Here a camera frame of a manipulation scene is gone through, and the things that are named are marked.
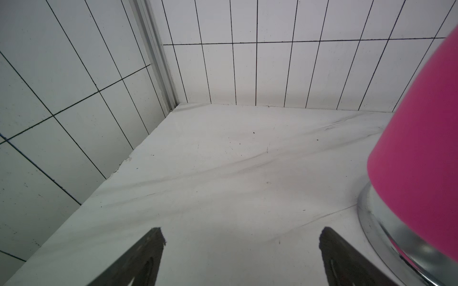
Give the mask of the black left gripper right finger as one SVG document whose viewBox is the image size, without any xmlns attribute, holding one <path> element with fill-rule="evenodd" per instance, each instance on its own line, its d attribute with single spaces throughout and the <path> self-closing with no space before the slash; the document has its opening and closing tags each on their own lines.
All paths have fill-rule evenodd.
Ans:
<svg viewBox="0 0 458 286">
<path fill-rule="evenodd" d="M 380 271 L 332 228 L 323 228 L 319 238 L 324 271 L 330 286 L 394 286 Z"/>
</svg>

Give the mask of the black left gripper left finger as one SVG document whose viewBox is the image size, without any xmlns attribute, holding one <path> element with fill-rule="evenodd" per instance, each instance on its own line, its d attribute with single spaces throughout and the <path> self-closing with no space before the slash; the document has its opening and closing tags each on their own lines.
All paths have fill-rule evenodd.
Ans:
<svg viewBox="0 0 458 286">
<path fill-rule="evenodd" d="M 155 285 L 165 246 L 161 229 L 152 228 L 89 285 Z"/>
</svg>

